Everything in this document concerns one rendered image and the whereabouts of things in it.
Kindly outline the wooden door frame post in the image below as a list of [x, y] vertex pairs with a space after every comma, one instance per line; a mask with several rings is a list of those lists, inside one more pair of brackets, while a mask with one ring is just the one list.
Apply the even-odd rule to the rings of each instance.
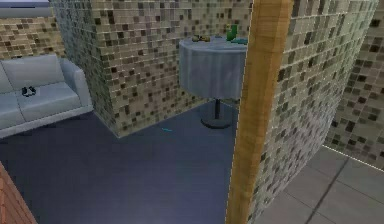
[[294, 0], [254, 0], [225, 224], [247, 224]]

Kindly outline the round grey clothed table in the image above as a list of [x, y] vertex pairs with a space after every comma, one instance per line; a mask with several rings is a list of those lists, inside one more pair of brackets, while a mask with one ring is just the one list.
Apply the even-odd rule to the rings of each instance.
[[212, 37], [209, 42], [180, 41], [180, 86], [192, 95], [214, 100], [213, 114], [201, 118], [204, 126], [225, 129], [231, 125], [222, 116], [221, 101], [240, 98], [246, 52], [246, 45], [222, 37]]

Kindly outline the grey window frame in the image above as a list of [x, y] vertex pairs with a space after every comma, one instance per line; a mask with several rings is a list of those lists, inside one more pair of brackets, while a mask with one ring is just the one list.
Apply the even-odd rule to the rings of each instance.
[[52, 16], [49, 0], [0, 0], [0, 18]]

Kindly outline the light grey sofa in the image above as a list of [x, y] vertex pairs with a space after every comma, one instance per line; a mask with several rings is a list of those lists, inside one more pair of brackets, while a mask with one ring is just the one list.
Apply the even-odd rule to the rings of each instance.
[[[23, 87], [36, 94], [22, 95]], [[84, 71], [55, 54], [0, 60], [0, 139], [93, 110]]]

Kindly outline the green bottle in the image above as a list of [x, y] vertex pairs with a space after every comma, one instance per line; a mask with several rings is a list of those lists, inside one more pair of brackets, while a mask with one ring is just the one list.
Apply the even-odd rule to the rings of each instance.
[[237, 36], [237, 25], [236, 24], [228, 24], [226, 31], [226, 40], [232, 41]]

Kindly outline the reddish brown wooden furniture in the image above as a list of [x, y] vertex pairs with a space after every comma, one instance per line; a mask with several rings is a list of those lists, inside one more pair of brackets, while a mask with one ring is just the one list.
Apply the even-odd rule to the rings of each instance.
[[0, 224], [38, 224], [1, 162]]

